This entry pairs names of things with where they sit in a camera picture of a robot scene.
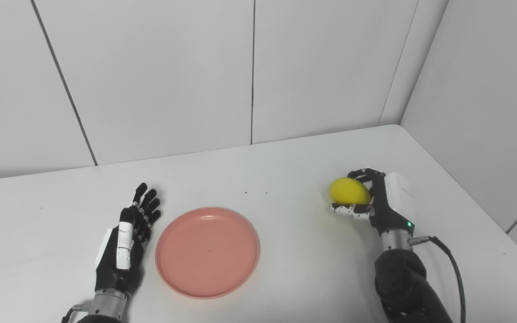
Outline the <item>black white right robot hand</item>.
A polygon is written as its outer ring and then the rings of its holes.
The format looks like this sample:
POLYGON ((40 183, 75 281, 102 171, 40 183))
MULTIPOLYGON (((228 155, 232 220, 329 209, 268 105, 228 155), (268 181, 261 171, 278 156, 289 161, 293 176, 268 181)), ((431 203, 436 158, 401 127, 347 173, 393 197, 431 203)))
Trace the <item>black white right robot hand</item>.
POLYGON ((380 236, 402 231, 414 237, 415 204, 408 180, 399 173, 386 174, 373 168, 360 168, 346 176, 361 184, 369 183, 371 200, 361 204, 333 202, 330 210, 351 219, 367 221, 380 236))

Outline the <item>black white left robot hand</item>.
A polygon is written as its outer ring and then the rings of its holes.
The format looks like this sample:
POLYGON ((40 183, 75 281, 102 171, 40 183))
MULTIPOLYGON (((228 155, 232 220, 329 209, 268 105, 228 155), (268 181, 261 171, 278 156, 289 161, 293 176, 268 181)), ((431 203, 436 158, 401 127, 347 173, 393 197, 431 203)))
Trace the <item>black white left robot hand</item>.
POLYGON ((131 204, 123 208, 117 226, 108 228, 95 260, 95 291, 115 289, 131 296, 143 277, 142 260, 161 204, 156 189, 141 183, 131 204))

